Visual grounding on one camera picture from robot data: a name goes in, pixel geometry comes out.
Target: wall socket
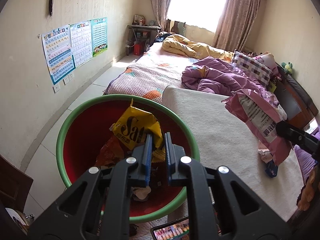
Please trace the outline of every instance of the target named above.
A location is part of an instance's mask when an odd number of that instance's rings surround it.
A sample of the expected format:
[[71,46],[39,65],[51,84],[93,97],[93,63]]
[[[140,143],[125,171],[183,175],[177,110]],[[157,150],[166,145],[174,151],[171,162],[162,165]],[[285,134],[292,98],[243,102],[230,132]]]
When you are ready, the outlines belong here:
[[69,79],[71,80],[71,79],[73,79],[75,77],[75,74],[74,73],[70,73],[68,76],[69,76]]
[[65,76],[65,77],[63,78],[63,82],[64,82],[65,85],[68,84],[69,81],[70,81],[69,76]]
[[59,85],[59,83],[57,83],[57,84],[55,84],[55,85],[53,86],[53,90],[54,90],[55,93],[60,90],[60,85]]

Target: purple comforter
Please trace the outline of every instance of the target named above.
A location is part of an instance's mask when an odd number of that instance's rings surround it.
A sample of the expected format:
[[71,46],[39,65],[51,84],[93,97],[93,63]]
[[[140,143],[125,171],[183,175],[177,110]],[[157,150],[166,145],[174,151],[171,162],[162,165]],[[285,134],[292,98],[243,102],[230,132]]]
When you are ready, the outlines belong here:
[[250,79],[242,69],[213,57],[206,57],[186,67],[181,79],[189,89],[224,96],[232,96],[231,92],[239,89],[255,90],[275,108],[279,105],[274,94],[257,80]]

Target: bright window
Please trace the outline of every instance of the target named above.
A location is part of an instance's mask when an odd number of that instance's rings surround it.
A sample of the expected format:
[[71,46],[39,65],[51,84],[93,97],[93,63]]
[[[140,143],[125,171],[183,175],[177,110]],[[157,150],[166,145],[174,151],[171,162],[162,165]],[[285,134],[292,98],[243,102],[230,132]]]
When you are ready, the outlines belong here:
[[226,0],[171,0],[167,18],[215,32],[225,3]]

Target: plush toy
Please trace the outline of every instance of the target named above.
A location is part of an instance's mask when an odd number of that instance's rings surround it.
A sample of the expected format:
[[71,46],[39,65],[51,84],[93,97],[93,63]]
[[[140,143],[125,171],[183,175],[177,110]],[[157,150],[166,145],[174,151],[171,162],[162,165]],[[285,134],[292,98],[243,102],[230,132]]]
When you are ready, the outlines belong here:
[[292,73],[293,73],[292,63],[289,62],[288,64],[286,64],[286,63],[282,62],[281,66],[284,69],[284,72],[292,75]]

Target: patterned bed sheet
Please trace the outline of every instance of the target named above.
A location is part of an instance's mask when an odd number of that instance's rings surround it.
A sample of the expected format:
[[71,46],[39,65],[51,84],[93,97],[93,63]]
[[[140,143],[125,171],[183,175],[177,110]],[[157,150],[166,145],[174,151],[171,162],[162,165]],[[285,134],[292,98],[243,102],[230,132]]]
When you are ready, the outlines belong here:
[[155,43],[148,52],[113,80],[104,95],[126,94],[147,98],[162,104],[162,93],[168,85],[182,87],[181,76],[186,66],[198,59],[182,57]]

